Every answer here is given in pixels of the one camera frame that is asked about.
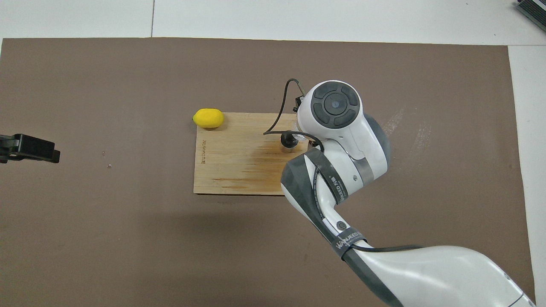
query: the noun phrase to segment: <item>plywood board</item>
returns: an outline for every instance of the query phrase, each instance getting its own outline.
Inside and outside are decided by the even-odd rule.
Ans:
[[[279,134],[263,135],[275,118],[273,113],[224,113],[220,127],[197,127],[193,192],[283,195],[282,169],[307,150],[307,142],[283,151]],[[295,114],[283,114],[275,130],[293,130],[295,120]]]

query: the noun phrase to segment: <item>black device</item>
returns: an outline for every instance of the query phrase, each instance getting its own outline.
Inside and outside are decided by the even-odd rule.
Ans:
[[[59,163],[60,156],[53,142],[20,133],[11,137],[0,134],[0,163],[23,159]]]
[[[546,0],[518,0],[518,11],[546,31]]]

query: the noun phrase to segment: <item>black circular control pad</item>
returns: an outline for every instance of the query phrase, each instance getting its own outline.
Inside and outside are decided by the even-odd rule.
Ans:
[[[311,112],[324,127],[339,129],[357,118],[360,104],[357,93],[346,84],[330,81],[317,87],[311,98]]]

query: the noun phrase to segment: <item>black cable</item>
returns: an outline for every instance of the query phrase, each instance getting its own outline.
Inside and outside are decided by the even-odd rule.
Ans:
[[[379,247],[379,248],[369,248],[362,247],[358,245],[351,245],[352,248],[363,251],[363,252],[399,252],[399,251],[408,251],[422,249],[424,246],[420,245],[402,245],[402,246],[393,246],[393,247]]]
[[[293,78],[288,79],[288,81],[286,81],[286,85],[284,86],[284,95],[282,96],[281,110],[278,112],[277,119],[275,120],[275,122],[273,123],[273,125],[271,125],[271,127],[269,127],[269,129],[268,129],[267,131],[273,130],[273,128],[274,128],[275,125],[277,124],[279,118],[281,118],[282,111],[284,110],[284,104],[285,104],[285,102],[286,102],[286,93],[288,92],[288,85],[289,85],[290,82],[292,82],[292,81],[295,82],[295,83],[298,85],[301,94],[305,96],[305,91],[303,90],[303,88],[301,88],[300,82],[299,82],[297,79],[293,79]]]
[[[313,141],[315,141],[317,143],[318,146],[321,147],[321,152],[324,152],[324,146],[322,145],[322,142],[321,140],[319,140],[317,137],[315,137],[313,134],[309,134],[309,133],[306,133],[306,132],[301,132],[301,131],[290,131],[290,130],[286,130],[286,131],[266,131],[264,132],[264,135],[266,134],[283,134],[283,133],[289,133],[289,134],[301,134],[301,135],[304,135],[306,137],[309,137],[311,139],[313,139]]]
[[[313,175],[313,196],[314,196],[314,202],[317,206],[318,213],[320,214],[321,218],[324,219],[324,214],[321,210],[321,205],[318,203],[318,196],[317,196],[317,179],[318,179],[318,167],[314,167],[314,175]]]

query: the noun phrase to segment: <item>brown mat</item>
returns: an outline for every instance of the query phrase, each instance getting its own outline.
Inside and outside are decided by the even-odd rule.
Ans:
[[[389,134],[390,171],[339,207],[372,245],[469,247],[534,298],[505,46],[2,48],[0,133],[54,141],[61,162],[0,165],[1,306],[383,306],[283,197],[192,192],[193,113],[275,113],[288,78],[352,84]]]

